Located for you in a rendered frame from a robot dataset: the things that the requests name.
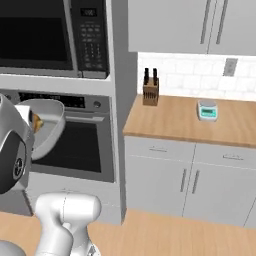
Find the grey tall appliance cabinet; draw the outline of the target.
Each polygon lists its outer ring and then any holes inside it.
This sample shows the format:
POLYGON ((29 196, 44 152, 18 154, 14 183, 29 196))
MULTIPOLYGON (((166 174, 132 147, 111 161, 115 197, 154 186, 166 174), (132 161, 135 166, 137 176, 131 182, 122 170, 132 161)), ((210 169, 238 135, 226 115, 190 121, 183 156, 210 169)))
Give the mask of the grey tall appliance cabinet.
POLYGON ((0 74, 0 89, 108 96, 114 182, 66 177, 31 170, 23 192, 0 194, 0 211, 31 216, 37 198, 47 192, 85 193, 102 204, 100 221, 121 224, 126 214, 123 126, 136 96, 137 56, 128 50, 128 0, 105 0, 109 75, 105 79, 0 74))

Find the grey upper cupboard door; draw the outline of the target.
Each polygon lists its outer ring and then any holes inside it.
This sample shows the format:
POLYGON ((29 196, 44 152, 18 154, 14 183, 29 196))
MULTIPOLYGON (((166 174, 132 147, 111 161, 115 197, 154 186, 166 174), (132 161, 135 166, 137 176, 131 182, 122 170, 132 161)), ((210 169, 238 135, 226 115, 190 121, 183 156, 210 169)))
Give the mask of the grey upper cupboard door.
POLYGON ((128 0, 130 52, 206 53, 200 44, 206 0, 128 0))
POLYGON ((256 0, 228 0, 220 44, 216 44, 224 0, 216 0, 209 54, 256 56, 256 0))

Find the grey cupboard door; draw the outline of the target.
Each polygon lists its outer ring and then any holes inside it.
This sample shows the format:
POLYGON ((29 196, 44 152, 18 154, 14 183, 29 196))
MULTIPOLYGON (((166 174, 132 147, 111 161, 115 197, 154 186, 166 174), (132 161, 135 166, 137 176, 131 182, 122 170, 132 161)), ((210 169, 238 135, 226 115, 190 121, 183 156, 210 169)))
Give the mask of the grey cupboard door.
POLYGON ((181 216, 191 164, 189 162, 128 156, 126 158, 127 207, 157 214, 181 216), (180 192, 183 169, 187 169, 180 192))
POLYGON ((183 216, 243 226, 256 198, 256 170, 194 163, 183 216), (196 171, 200 170, 195 194, 196 171))
POLYGON ((206 0, 128 0, 130 52, 206 53, 200 44, 206 0))
POLYGON ((209 54, 256 56, 256 0, 228 0, 220 44, 216 44, 224 0, 216 0, 209 54))
POLYGON ((244 225, 245 228, 256 229, 256 200, 253 203, 253 206, 250 210, 248 218, 244 225))

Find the wooden knife block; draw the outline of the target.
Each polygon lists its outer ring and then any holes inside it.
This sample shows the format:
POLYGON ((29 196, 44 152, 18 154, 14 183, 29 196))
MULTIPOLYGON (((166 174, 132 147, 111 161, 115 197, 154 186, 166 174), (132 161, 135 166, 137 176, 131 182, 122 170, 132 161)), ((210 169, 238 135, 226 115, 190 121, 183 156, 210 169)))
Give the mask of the wooden knife block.
POLYGON ((159 98, 159 79, 150 77, 143 85, 143 104, 156 106, 159 98))

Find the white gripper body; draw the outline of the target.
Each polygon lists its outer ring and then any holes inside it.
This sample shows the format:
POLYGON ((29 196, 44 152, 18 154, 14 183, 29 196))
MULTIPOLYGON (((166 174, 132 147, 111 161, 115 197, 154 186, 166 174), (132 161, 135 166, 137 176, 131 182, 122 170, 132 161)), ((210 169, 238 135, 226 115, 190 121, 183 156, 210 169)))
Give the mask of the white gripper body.
POLYGON ((31 108, 27 105, 16 105, 16 109, 20 113, 23 120, 26 122, 26 124, 30 127, 33 126, 33 113, 31 111, 31 108))

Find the white food container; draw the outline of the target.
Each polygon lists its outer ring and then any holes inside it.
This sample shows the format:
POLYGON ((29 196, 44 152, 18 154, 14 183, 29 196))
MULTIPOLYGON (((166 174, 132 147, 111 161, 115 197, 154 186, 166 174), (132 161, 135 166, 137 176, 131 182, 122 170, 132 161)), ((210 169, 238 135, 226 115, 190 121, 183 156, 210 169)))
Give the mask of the white food container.
POLYGON ((34 114, 43 121, 42 127, 35 133, 32 159, 45 157, 55 146, 65 128, 64 105, 53 99, 31 99, 20 102, 29 106, 34 114))

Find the grey wall socket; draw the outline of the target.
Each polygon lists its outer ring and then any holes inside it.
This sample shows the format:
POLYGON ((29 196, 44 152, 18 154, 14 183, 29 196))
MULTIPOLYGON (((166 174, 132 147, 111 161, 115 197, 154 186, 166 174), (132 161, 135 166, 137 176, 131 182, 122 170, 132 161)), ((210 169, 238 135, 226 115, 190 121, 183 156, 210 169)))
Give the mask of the grey wall socket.
POLYGON ((237 62, 237 58, 227 58, 224 65, 223 75, 232 77, 235 74, 237 62))

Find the steel built-in oven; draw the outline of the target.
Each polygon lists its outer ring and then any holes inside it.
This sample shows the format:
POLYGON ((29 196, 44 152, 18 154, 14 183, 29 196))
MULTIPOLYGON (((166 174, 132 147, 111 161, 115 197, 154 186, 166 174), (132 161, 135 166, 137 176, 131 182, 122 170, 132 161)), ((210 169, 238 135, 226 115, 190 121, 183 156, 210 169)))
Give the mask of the steel built-in oven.
POLYGON ((31 99, 53 99, 64 104, 66 116, 104 117, 103 122, 67 121, 55 147, 32 161, 32 171, 66 177, 114 182, 110 103, 108 96, 58 94, 0 89, 13 104, 31 99), (94 101, 101 103, 95 108, 94 101))

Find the green and white kitchen scale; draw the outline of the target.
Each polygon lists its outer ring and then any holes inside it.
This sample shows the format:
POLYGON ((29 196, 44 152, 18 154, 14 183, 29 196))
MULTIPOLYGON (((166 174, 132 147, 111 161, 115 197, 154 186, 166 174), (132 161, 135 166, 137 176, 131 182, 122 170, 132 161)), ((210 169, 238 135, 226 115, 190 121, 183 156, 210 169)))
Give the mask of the green and white kitchen scale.
POLYGON ((197 116, 200 121, 215 122, 218 119, 217 103, 209 99, 200 99, 197 102, 197 116))

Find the brown chicken drumstick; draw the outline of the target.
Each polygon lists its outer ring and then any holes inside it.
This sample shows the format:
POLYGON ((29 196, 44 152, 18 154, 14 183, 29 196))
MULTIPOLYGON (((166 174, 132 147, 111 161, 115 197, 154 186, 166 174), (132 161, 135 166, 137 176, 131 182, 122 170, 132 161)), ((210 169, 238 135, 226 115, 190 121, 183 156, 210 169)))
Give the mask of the brown chicken drumstick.
POLYGON ((37 133, 44 125, 44 122, 40 119, 37 114, 33 114, 33 132, 37 133))

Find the black and steel microwave oven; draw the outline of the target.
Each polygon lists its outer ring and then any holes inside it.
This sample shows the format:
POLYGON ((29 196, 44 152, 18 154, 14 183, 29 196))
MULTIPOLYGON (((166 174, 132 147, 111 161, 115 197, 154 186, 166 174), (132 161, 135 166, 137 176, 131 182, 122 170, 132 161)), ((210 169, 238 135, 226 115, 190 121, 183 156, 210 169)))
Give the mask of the black and steel microwave oven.
POLYGON ((0 74, 105 79, 105 0, 0 0, 0 74))

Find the grey lower cupboard door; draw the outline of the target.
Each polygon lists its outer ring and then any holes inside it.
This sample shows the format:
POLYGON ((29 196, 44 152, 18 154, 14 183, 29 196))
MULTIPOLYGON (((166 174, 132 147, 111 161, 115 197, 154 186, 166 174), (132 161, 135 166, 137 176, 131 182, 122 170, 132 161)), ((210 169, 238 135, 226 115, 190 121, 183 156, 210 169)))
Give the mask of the grey lower cupboard door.
POLYGON ((253 203, 253 206, 250 210, 248 218, 244 225, 245 228, 256 229, 256 200, 253 203))
POLYGON ((189 162, 128 156, 126 158, 127 207, 157 214, 181 216, 191 164, 189 162), (183 169, 187 169, 180 192, 183 169))
POLYGON ((256 198, 256 170, 194 163, 183 216, 243 226, 256 198), (195 194, 196 171, 200 170, 195 194))

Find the grey drawer front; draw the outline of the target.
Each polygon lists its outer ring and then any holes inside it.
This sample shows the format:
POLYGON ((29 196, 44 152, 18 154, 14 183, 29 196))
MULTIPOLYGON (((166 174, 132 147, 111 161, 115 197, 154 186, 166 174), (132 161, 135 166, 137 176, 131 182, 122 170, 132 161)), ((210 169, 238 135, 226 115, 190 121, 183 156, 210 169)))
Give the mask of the grey drawer front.
POLYGON ((195 144, 184 141, 126 136, 125 147, 128 155, 191 162, 195 144))
POLYGON ((256 149, 197 144, 194 161, 234 168, 256 169, 256 149))

